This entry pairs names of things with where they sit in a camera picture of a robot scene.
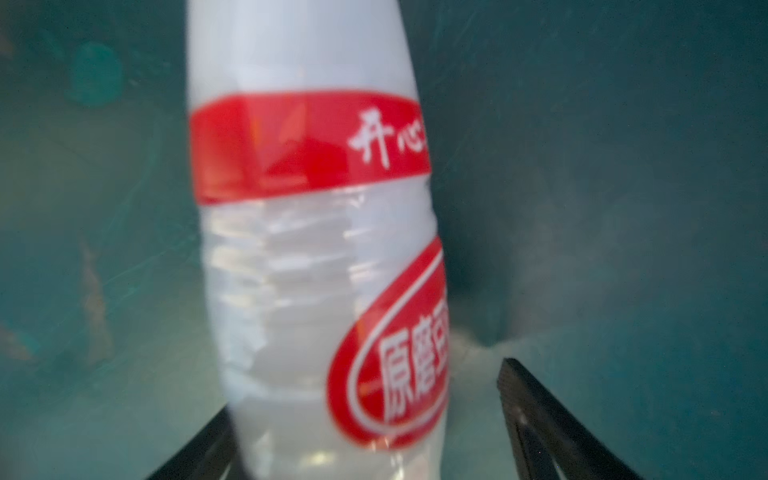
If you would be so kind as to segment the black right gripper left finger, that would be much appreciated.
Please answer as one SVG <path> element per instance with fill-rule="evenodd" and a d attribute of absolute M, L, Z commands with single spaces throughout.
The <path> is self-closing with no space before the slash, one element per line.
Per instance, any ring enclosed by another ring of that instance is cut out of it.
<path fill-rule="evenodd" d="M 224 407 L 147 479 L 223 479 L 236 454 L 237 441 L 232 421 L 228 409 Z"/>

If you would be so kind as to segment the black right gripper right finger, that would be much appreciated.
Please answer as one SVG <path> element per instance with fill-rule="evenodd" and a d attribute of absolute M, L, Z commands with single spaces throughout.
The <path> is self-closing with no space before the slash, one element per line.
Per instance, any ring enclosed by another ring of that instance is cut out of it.
<path fill-rule="evenodd" d="M 520 479 L 641 479 L 518 360 L 502 361 L 497 389 Z"/>

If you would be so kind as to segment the white bottle red label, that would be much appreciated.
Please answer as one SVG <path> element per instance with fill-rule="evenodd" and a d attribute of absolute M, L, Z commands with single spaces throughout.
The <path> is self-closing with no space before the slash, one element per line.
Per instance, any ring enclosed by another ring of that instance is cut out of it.
<path fill-rule="evenodd" d="M 190 160 L 255 479 L 436 479 L 449 312 L 395 1 L 190 1 Z"/>

